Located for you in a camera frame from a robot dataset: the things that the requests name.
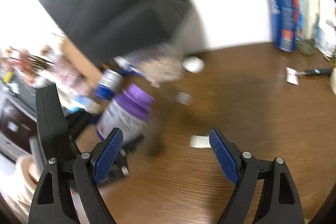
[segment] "blue can label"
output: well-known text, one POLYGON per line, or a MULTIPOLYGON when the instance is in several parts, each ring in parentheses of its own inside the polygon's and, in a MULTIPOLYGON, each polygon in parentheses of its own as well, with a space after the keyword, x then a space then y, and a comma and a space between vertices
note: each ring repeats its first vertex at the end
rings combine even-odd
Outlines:
POLYGON ((269 0, 269 6, 274 45, 285 52, 293 52, 298 17, 297 0, 269 0))

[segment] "wooden table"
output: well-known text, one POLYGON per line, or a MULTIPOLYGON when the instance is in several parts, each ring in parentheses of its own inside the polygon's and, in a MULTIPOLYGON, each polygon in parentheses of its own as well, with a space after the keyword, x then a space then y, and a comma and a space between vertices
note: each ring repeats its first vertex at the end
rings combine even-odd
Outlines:
MULTIPOLYGON (((233 184, 211 149, 189 147, 191 135, 218 127, 241 151, 256 158, 285 159, 306 218, 311 218, 336 181, 336 96, 326 76, 286 82, 285 67, 327 68, 321 53, 284 53, 271 43, 233 47, 198 55, 201 73, 156 89, 141 78, 129 80, 155 99, 145 139, 128 156, 130 175, 102 191, 118 224, 216 223, 233 184), (189 93, 190 105, 176 102, 189 93)), ((82 151, 98 142, 93 126, 78 138, 82 151)), ((251 223, 261 194, 258 181, 246 218, 251 223)))

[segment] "white paper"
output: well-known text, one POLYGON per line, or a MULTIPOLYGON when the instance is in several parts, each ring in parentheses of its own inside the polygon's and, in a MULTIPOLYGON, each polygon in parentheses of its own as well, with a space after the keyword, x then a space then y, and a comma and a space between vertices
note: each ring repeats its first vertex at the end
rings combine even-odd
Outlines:
POLYGON ((207 136, 192 135, 190 138, 189 146, 194 148, 211 148, 209 143, 209 135, 207 136))
POLYGON ((299 84, 299 80, 297 77, 297 71, 291 68, 286 67, 286 71, 287 71, 287 79, 286 81, 288 83, 294 84, 294 85, 298 85, 299 84))

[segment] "metal screw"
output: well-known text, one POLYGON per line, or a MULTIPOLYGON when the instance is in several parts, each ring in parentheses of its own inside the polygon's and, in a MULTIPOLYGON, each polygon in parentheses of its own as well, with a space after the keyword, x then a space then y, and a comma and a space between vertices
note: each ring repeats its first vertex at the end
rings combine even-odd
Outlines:
POLYGON ((277 157, 277 158, 276 158, 276 161, 277 161, 277 163, 279 163, 279 164, 283 164, 283 163, 284 163, 283 158, 280 158, 280 157, 277 157))
POLYGON ((56 158, 51 158, 51 159, 48 160, 48 162, 50 164, 54 164, 56 162, 56 158))
POLYGON ((81 154, 81 158, 83 159, 83 160, 85 160, 85 159, 87 159, 87 158, 89 158, 90 157, 90 153, 89 152, 84 152, 83 154, 81 154))
POLYGON ((243 157, 246 159, 250 159, 252 157, 252 154, 250 152, 243 152, 243 157))
POLYGON ((122 167, 121 167, 121 170, 123 171, 123 173, 124 173, 125 176, 128 176, 128 175, 129 175, 129 171, 128 171, 128 169, 127 169, 126 166, 122 166, 122 167))

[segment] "bottle label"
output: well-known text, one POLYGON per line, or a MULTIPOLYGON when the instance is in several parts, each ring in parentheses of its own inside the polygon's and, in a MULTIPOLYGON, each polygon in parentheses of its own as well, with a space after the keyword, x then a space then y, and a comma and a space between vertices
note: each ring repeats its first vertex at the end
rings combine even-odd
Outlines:
POLYGON ((112 99, 97 124, 97 130, 106 139, 113 128, 120 128, 123 132, 123 143, 127 143, 141 134, 144 125, 143 120, 128 113, 112 99))
POLYGON ((303 30, 303 0, 298 0, 299 2, 299 17, 296 25, 296 39, 302 40, 302 30, 303 30))
POLYGON ((321 28, 319 28, 318 49, 324 55, 326 55, 328 57, 333 57, 334 52, 336 51, 335 33, 333 32, 332 36, 330 36, 330 34, 328 36, 325 31, 323 31, 321 28))
POLYGON ((319 17, 319 14, 316 13, 316 21, 315 21, 315 24, 314 24, 313 37, 312 37, 315 40, 315 47, 319 46, 319 37, 320 37, 319 25, 320 25, 320 17, 319 17))

